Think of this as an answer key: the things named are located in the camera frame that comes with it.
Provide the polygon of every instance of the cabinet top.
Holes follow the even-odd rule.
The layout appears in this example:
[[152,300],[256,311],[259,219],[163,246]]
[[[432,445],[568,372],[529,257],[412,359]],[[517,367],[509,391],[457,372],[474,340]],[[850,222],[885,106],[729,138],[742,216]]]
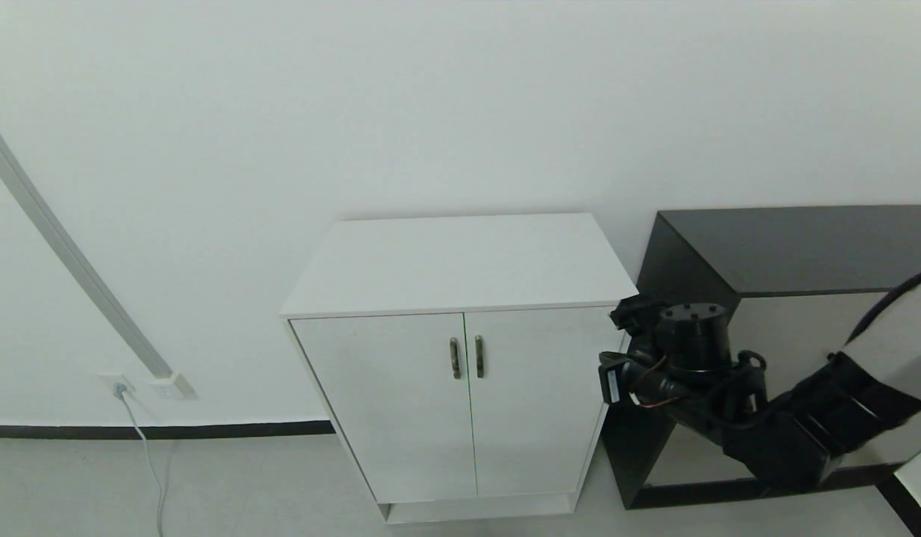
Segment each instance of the cabinet top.
[[921,205],[660,211],[742,296],[882,292],[921,271]]
[[590,214],[334,224],[283,318],[612,306],[636,288]]

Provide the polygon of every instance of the white wall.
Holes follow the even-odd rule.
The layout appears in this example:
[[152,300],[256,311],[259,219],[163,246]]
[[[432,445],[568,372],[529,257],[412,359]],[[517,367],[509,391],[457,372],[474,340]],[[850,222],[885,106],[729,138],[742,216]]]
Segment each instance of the white wall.
[[[200,401],[0,184],[0,424],[324,418],[276,312],[331,222],[921,203],[921,4],[0,1],[0,128]],[[457,245],[458,255],[469,245]]]

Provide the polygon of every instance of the white cabinet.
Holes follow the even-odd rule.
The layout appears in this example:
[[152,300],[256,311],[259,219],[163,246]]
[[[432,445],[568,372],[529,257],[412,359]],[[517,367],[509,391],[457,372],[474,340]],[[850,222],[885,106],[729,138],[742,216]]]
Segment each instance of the white cabinet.
[[389,523],[570,512],[636,289],[588,214],[335,224],[282,309]]

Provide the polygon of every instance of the red wire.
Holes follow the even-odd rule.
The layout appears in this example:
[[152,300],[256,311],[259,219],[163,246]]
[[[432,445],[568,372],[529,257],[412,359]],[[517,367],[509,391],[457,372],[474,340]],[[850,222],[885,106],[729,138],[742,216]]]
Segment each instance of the red wire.
[[660,367],[662,364],[664,364],[666,358],[668,358],[668,357],[669,357],[668,354],[666,354],[666,356],[662,357],[661,360],[659,360],[658,362],[656,362],[656,364],[655,364],[654,366],[652,366],[652,367],[650,367],[649,369],[645,370],[645,373],[641,374],[640,377],[637,378],[637,380],[636,380],[635,382],[633,382],[632,386],[629,387],[629,390],[630,390],[630,391],[635,390],[635,389],[636,389],[636,386],[638,386],[638,384],[639,384],[645,377],[647,377],[648,374],[652,373],[652,371],[657,370],[658,367]]
[[658,402],[658,403],[652,403],[652,404],[641,404],[640,406],[641,406],[642,408],[659,408],[659,407],[661,407],[661,406],[668,405],[669,403],[671,403],[671,402],[676,402],[676,401],[678,401],[678,400],[681,400],[681,398],[678,398],[678,397],[677,397],[677,398],[668,398],[668,399],[665,400],[665,401],[660,401],[660,402]]

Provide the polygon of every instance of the cabinet door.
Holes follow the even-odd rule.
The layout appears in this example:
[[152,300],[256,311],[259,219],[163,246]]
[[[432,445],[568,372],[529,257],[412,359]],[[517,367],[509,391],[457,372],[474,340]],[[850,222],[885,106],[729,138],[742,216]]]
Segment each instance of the cabinet door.
[[610,310],[465,314],[480,496],[576,490],[604,407],[599,354],[620,347]]
[[291,325],[378,503],[477,496],[460,313]]

